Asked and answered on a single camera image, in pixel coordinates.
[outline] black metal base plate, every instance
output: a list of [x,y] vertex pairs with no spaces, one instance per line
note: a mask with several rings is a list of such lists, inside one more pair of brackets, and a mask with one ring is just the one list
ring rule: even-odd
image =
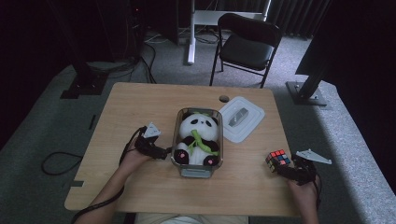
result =
[[317,89],[315,93],[309,98],[309,99],[304,99],[299,96],[299,91],[300,88],[304,85],[303,82],[286,82],[286,86],[289,89],[291,98],[293,99],[293,102],[297,105],[320,105],[320,106],[327,106],[328,104],[326,101],[323,99],[322,94],[320,93],[320,90]]
[[75,77],[69,90],[62,93],[61,99],[77,99],[80,95],[100,95],[106,85],[108,73],[93,72],[95,78],[92,83],[79,85],[78,76]]

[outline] panda head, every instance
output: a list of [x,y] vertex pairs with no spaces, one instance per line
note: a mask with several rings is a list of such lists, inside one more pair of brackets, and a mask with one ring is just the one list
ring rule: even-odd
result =
[[204,114],[187,115],[180,124],[180,136],[186,138],[192,130],[196,130],[206,141],[218,140],[218,121],[215,118]]

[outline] colorful puzzle cube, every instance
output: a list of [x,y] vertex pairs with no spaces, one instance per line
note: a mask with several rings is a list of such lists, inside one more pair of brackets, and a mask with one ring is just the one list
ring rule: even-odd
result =
[[290,159],[283,149],[271,152],[268,154],[265,161],[267,162],[268,167],[270,167],[271,172],[275,172],[278,165],[288,165],[290,163]]

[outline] gray carpet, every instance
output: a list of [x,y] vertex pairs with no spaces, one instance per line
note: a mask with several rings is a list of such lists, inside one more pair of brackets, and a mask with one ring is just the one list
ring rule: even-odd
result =
[[[202,38],[213,39],[203,35]],[[186,65],[187,45],[155,39],[152,74],[158,83],[208,85],[215,45],[197,43],[194,65]],[[290,150],[311,148],[333,161],[316,163],[323,178],[320,223],[395,223],[395,195],[380,173],[359,130],[340,100],[336,88],[322,82],[319,89],[328,106],[295,105],[286,81],[305,81],[294,72],[310,41],[284,37],[264,88],[273,91]],[[142,56],[149,63],[151,48]],[[108,68],[118,63],[91,63]],[[226,67],[215,76],[214,86],[258,88],[260,77]],[[102,95],[61,100],[75,72],[66,67],[56,76],[29,116],[0,152],[0,223],[68,223],[75,212],[64,208],[64,200],[78,168],[65,175],[42,173],[41,162],[54,151],[83,155],[114,83],[147,82],[147,70],[138,63],[134,70],[110,74]],[[52,172],[62,171],[77,159],[57,156],[47,163]],[[114,223],[122,223],[116,214]],[[252,217],[250,223],[300,223],[299,218]]]

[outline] table top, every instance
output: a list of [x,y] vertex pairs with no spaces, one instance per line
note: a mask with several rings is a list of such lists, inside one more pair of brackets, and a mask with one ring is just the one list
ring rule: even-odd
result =
[[220,110],[230,99],[243,96],[265,111],[256,129],[239,144],[224,138],[223,164],[208,179],[187,178],[171,162],[148,161],[133,173],[118,202],[121,212],[203,215],[296,217],[291,193],[283,177],[271,173],[265,157],[290,150],[270,90],[163,84],[116,83],[96,125],[75,181],[64,203],[69,210],[89,205],[117,169],[131,135],[153,122],[162,132],[156,146],[172,146],[177,112],[185,107]]

